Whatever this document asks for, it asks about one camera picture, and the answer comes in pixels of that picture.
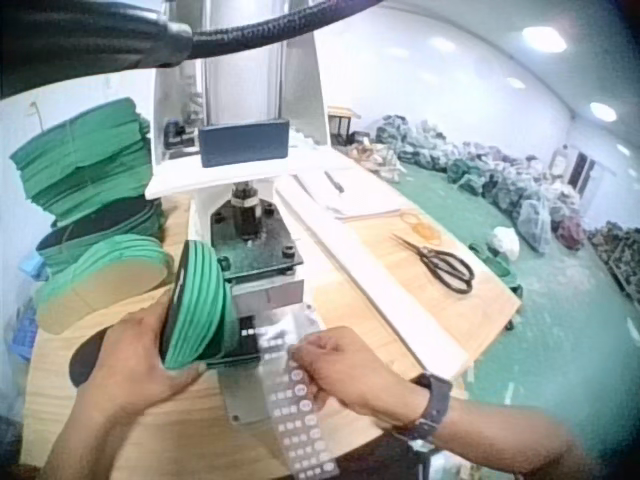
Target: hand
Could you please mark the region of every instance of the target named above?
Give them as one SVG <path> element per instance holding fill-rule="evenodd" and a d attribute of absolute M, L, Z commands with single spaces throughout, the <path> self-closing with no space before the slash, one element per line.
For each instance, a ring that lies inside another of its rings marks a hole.
<path fill-rule="evenodd" d="M 78 390 L 77 402 L 101 416 L 134 418 L 182 392 L 202 375 L 204 365 L 176 372 L 162 365 L 160 332 L 170 298 L 166 292 L 109 329 L 91 377 Z"/>
<path fill-rule="evenodd" d="M 291 357 L 317 385 L 320 406 L 332 396 L 360 415 L 394 425 L 414 422 L 427 406 L 429 392 L 388 368 L 350 328 L 308 335 Z"/>

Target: bolt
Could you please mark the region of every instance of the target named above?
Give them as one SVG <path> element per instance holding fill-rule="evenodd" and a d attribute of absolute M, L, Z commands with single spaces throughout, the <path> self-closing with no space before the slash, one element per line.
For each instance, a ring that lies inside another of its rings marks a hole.
<path fill-rule="evenodd" d="M 229 257 L 225 255 L 218 257 L 218 265 L 220 265 L 220 270 L 223 272 L 231 270 L 231 260 L 229 260 Z"/>
<path fill-rule="evenodd" d="M 213 223 L 215 223 L 216 225 L 220 225 L 224 221 L 225 217 L 222 212 L 216 212 L 213 214 Z"/>
<path fill-rule="evenodd" d="M 292 259 L 296 256 L 296 247 L 293 245 L 285 245 L 282 247 L 282 256 L 284 258 Z"/>
<path fill-rule="evenodd" d="M 267 217 L 271 217 L 274 213 L 276 213 L 276 207 L 273 205 L 273 203 L 265 203 L 264 214 Z"/>

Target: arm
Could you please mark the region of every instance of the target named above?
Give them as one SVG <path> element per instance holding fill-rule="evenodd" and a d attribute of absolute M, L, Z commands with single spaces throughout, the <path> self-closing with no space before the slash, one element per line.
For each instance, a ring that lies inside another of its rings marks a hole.
<path fill-rule="evenodd" d="M 200 377 L 199 365 L 168 372 L 160 361 L 158 343 L 169 298 L 164 295 L 109 330 L 91 377 L 78 389 L 41 479 L 109 478 L 135 420 Z"/>
<path fill-rule="evenodd" d="M 402 426 L 415 422 L 429 401 L 427 390 L 396 375 L 348 328 L 306 337 L 292 357 L 316 383 L 320 405 L 332 396 L 356 413 Z M 525 478 L 591 478 L 589 462 L 571 435 L 531 409 L 452 398 L 433 440 L 473 463 Z"/>

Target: black scissor handle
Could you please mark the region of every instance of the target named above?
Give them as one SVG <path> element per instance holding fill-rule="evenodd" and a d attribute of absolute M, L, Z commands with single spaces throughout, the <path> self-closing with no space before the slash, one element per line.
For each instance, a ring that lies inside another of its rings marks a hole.
<path fill-rule="evenodd" d="M 427 270 L 452 292 L 467 295 L 473 291 L 475 273 L 469 264 L 460 257 L 449 252 L 432 250 L 429 255 L 421 256 L 421 260 Z"/>
<path fill-rule="evenodd" d="M 435 255 L 436 258 L 439 258 L 442 263 L 450 267 L 452 270 L 463 275 L 466 280 L 472 281 L 476 278 L 476 272 L 473 271 L 471 265 L 455 253 L 445 252 L 443 250 L 432 250 L 432 255 Z"/>

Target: ceiling light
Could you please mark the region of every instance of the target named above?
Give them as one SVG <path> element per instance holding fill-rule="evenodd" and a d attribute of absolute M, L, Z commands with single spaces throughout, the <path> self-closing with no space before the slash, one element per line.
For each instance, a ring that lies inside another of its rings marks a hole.
<path fill-rule="evenodd" d="M 617 144 L 616 147 L 618 147 L 618 150 L 620 150 L 622 153 L 624 153 L 627 157 L 631 156 L 631 152 L 629 151 L 628 148 L 626 148 L 626 147 L 624 147 L 624 146 L 622 146 L 620 144 Z"/>
<path fill-rule="evenodd" d="M 547 53 L 560 53 L 567 49 L 567 42 L 551 27 L 527 27 L 522 36 L 529 45 Z"/>
<path fill-rule="evenodd" d="M 397 58 L 409 58 L 409 51 L 404 48 L 389 47 L 384 49 L 385 53 Z"/>
<path fill-rule="evenodd" d="M 616 111 L 604 103 L 593 102 L 591 104 L 591 111 L 596 117 L 605 122 L 614 122 L 618 118 Z"/>
<path fill-rule="evenodd" d="M 430 83 L 431 85 L 437 85 L 439 83 L 438 77 L 436 77 L 433 73 L 422 72 L 420 74 L 420 78 L 422 78 L 425 82 Z"/>
<path fill-rule="evenodd" d="M 435 37 L 432 38 L 429 43 L 431 45 L 433 45 L 434 47 L 436 47 L 438 50 L 440 50 L 441 52 L 445 52 L 445 53 L 451 53 L 454 52 L 456 49 L 456 44 L 453 42 L 450 42 L 449 40 L 447 40 L 446 38 L 442 38 L 442 37 Z"/>
<path fill-rule="evenodd" d="M 517 88 L 518 90 L 527 88 L 527 86 L 517 78 L 509 77 L 507 78 L 507 82 L 509 82 L 509 85 L 511 85 L 513 88 Z"/>

